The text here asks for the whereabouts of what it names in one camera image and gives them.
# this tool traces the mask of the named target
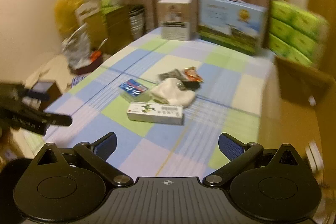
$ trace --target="brown and white box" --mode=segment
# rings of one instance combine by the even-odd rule
[[[193,0],[160,0],[159,22],[162,39],[190,40],[190,14]]]

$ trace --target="tablecloth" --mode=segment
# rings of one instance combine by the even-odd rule
[[[51,126],[43,138],[26,132],[25,138],[36,154],[45,142],[73,147],[115,132],[117,149],[107,162],[133,179],[202,179],[229,162],[218,148],[222,132],[245,143],[257,141],[261,95],[271,64],[268,56],[251,57],[200,39],[163,40],[156,29],[113,55],[47,109],[71,115],[70,127]],[[134,79],[151,88],[158,74],[190,66],[204,83],[184,109],[182,126],[127,118],[129,103],[119,96],[121,83]]]

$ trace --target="open cardboard box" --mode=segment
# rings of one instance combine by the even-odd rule
[[[315,106],[308,101],[311,96]],[[304,156],[313,140],[324,161],[324,182],[336,189],[336,82],[276,57],[263,92],[258,142],[273,149],[290,143]]]

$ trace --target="triangular cutout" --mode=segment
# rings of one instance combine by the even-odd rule
[[[57,162],[57,158],[54,152],[51,149],[47,149],[44,152],[44,155],[42,156],[42,158],[39,160],[38,165],[53,164],[55,162]]]
[[[283,152],[279,162],[281,164],[298,165],[290,150],[286,150],[285,152]]]

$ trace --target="white rectangular box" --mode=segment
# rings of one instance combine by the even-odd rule
[[[183,107],[131,102],[127,110],[127,116],[134,121],[182,125]]]
[[[160,0],[159,22],[162,39],[190,40],[190,14],[192,0]]]

